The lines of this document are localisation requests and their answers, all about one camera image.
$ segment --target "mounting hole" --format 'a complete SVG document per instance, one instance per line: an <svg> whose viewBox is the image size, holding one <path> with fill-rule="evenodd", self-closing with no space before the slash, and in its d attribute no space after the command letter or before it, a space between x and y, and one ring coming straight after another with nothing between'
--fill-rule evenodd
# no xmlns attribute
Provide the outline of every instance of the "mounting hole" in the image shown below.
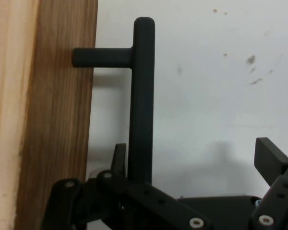
<svg viewBox="0 0 288 230"><path fill-rule="evenodd" d="M112 173L106 172L104 174L104 178L111 178L112 177Z"/></svg>
<svg viewBox="0 0 288 230"><path fill-rule="evenodd" d="M68 182L65 183L65 187L67 187L67 188L71 188L74 185L75 185L75 183L73 181L68 181Z"/></svg>
<svg viewBox="0 0 288 230"><path fill-rule="evenodd" d="M279 198L285 198L285 194L283 194L283 193L277 193L277 197L279 197Z"/></svg>
<svg viewBox="0 0 288 230"><path fill-rule="evenodd" d="M261 223L261 225L264 226L272 226L274 224L273 218L267 215L260 216L258 218L258 221Z"/></svg>
<svg viewBox="0 0 288 230"><path fill-rule="evenodd" d="M189 224L193 229L201 229L204 226L204 221L200 218L194 217L189 221Z"/></svg>
<svg viewBox="0 0 288 230"><path fill-rule="evenodd" d="M165 203L165 200L164 199L158 199L158 204L162 205Z"/></svg>
<svg viewBox="0 0 288 230"><path fill-rule="evenodd" d="M255 207L258 207L261 204L261 199L255 201Z"/></svg>
<svg viewBox="0 0 288 230"><path fill-rule="evenodd" d="M288 188L288 183L283 183L283 186L284 186L285 188Z"/></svg>

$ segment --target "wood grain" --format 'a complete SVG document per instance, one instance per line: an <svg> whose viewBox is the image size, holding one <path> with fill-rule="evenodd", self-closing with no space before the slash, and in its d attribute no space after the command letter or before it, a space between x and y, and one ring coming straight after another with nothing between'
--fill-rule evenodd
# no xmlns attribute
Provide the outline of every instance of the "wood grain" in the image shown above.
<svg viewBox="0 0 288 230"><path fill-rule="evenodd" d="M94 47L96 0L41 0L29 86L15 229L40 228L54 182L83 179L92 69L72 67L74 47Z"/></svg>
<svg viewBox="0 0 288 230"><path fill-rule="evenodd" d="M12 229L38 0L0 0L0 230Z"/></svg>

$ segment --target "black t-shaped handle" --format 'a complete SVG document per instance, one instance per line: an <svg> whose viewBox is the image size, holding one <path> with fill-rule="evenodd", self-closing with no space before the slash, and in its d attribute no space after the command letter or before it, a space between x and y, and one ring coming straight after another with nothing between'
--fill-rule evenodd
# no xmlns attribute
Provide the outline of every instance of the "black t-shaped handle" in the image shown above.
<svg viewBox="0 0 288 230"><path fill-rule="evenodd" d="M138 18L134 22L131 48L75 48L75 67L131 68L131 109L128 179L152 181L155 22Z"/></svg>

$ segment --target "metal screw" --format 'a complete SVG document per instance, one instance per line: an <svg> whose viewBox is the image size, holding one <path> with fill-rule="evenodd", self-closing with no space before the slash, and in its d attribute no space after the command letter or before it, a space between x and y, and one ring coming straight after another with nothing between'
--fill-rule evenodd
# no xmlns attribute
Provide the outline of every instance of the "metal screw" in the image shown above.
<svg viewBox="0 0 288 230"><path fill-rule="evenodd" d="M260 199L259 199L259 200L256 200L256 201L255 201L255 206L258 207L258 206L261 204L261 201L262 201L262 200L260 200Z"/></svg>
<svg viewBox="0 0 288 230"><path fill-rule="evenodd" d="M104 178L111 178L112 177L112 173L106 172L104 174Z"/></svg>
<svg viewBox="0 0 288 230"><path fill-rule="evenodd" d="M75 185L75 183L73 181L68 181L68 182L65 183L65 187L67 187L67 188L71 188L74 185Z"/></svg>
<svg viewBox="0 0 288 230"><path fill-rule="evenodd" d="M197 217L192 218L189 223L190 226L194 229L200 229L204 226L204 221Z"/></svg>
<svg viewBox="0 0 288 230"><path fill-rule="evenodd" d="M267 215L260 216L258 220L261 223L261 225L264 225L264 226L272 226L274 224L273 218Z"/></svg>

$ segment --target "white wall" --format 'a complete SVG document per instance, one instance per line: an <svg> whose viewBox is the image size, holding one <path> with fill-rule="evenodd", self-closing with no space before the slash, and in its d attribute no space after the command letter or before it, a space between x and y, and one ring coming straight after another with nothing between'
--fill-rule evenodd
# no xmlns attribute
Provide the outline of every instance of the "white wall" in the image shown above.
<svg viewBox="0 0 288 230"><path fill-rule="evenodd" d="M140 16L156 23L153 185L262 196L256 137L288 155L288 0L100 0L96 47L130 47ZM130 87L131 70L95 69L88 174L128 143Z"/></svg>

